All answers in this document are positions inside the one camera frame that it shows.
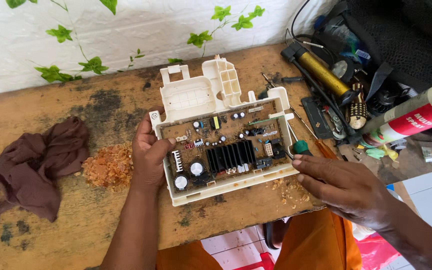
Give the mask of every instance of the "white plastic housing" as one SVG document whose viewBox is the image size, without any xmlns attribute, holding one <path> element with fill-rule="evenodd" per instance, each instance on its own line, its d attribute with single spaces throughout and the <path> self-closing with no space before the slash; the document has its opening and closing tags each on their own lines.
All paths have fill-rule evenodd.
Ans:
<svg viewBox="0 0 432 270">
<path fill-rule="evenodd" d="M 161 127 L 174 122 L 194 121 L 210 114 L 222 113 L 240 107 L 256 105 L 274 101 L 277 113 L 280 117 L 279 126 L 281 137 L 287 150 L 292 145 L 287 120 L 294 118 L 292 113 L 285 114 L 290 108 L 288 95 L 284 87 L 276 87 L 268 90 L 268 97 L 256 100 L 255 93 L 249 91 L 249 102 L 241 102 L 241 88 L 238 75 L 234 65 L 219 58 L 216 55 L 214 60 L 202 63 L 203 76 L 191 78 L 187 65 L 174 65 L 160 70 L 164 86 L 160 88 L 161 96 L 166 113 L 166 119 L 161 121 L 158 111 L 150 112 L 151 123 L 158 139 L 161 139 Z M 183 79 L 170 82 L 170 75 L 182 72 Z M 222 99 L 217 98 L 221 92 Z M 287 163 L 276 164 L 265 169 L 255 169 L 249 173 L 230 176 L 223 180 L 213 181 L 207 186 L 195 187 L 182 192 L 174 191 L 173 179 L 171 179 L 170 163 L 164 159 L 166 181 L 174 206 L 180 206 L 189 202 L 216 196 L 244 187 L 260 184 L 281 177 L 297 174 L 298 171 L 291 166 L 291 160 L 286 158 Z"/>
</svg>

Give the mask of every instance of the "wooden table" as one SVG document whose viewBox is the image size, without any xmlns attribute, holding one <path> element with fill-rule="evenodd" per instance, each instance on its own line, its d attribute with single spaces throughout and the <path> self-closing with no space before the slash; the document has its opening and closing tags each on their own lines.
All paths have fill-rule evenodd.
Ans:
<svg viewBox="0 0 432 270">
<path fill-rule="evenodd" d="M 237 69 L 243 91 L 256 95 L 266 89 L 261 72 L 270 78 L 299 76 L 294 65 L 279 52 L 285 45 L 261 46 L 222 54 Z M 192 77 L 202 75 L 201 63 L 212 57 L 183 62 Z M 0 94 L 0 153 L 22 133 L 41 133 L 70 115 L 80 116 L 90 130 L 90 151 L 130 141 L 135 127 L 149 108 L 161 104 L 163 86 L 159 69 L 168 65 L 97 76 L 69 83 L 51 84 Z M 303 82 L 282 84 L 291 105 L 307 121 L 300 100 L 309 96 Z M 291 120 L 298 138 L 319 151 L 312 137 L 297 120 Z M 382 162 L 378 168 L 386 168 Z M 386 177 L 385 182 L 404 178 Z M 285 179 L 295 185 L 294 177 Z M 84 269 L 101 263 L 118 224 L 126 192 L 112 193 L 86 184 L 82 176 L 69 175 L 58 181 L 61 206 L 54 223 L 15 207 L 0 218 L 0 269 Z M 306 191 L 293 189 L 283 204 L 287 187 L 262 183 L 184 206 L 173 207 L 165 187 L 159 200 L 159 249 L 217 236 L 274 221 L 281 217 L 319 210 L 324 205 Z"/>
</svg>

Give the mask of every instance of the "orange screwdriver handle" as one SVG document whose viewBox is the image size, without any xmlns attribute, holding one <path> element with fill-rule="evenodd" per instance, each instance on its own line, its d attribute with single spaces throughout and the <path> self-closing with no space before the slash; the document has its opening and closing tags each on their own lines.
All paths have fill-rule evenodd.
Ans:
<svg viewBox="0 0 432 270">
<path fill-rule="evenodd" d="M 319 148 L 319 150 L 321 151 L 322 155 L 327 158 L 327 159 L 333 159 L 333 160 L 338 160 L 338 157 L 336 156 L 336 154 L 334 154 L 334 152 L 331 150 L 331 148 L 329 148 L 322 139 L 317 139 L 314 141 L 314 144 Z"/>
</svg>

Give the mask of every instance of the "black heat sink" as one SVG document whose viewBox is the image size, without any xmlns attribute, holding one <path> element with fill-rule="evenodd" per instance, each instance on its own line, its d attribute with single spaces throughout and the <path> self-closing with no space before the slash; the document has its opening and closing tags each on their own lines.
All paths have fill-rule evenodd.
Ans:
<svg viewBox="0 0 432 270">
<path fill-rule="evenodd" d="M 250 140 L 224 145 L 206 150 L 209 170 L 218 174 L 244 163 L 255 163 L 256 156 L 253 143 Z"/>
</svg>

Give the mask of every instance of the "orange pants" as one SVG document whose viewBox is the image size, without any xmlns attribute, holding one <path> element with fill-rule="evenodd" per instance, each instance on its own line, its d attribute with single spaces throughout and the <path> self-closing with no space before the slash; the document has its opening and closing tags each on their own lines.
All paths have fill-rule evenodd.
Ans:
<svg viewBox="0 0 432 270">
<path fill-rule="evenodd" d="M 292 217 L 275 270 L 360 270 L 351 222 L 325 208 Z M 200 241 L 158 251 L 157 270 L 221 270 Z"/>
</svg>

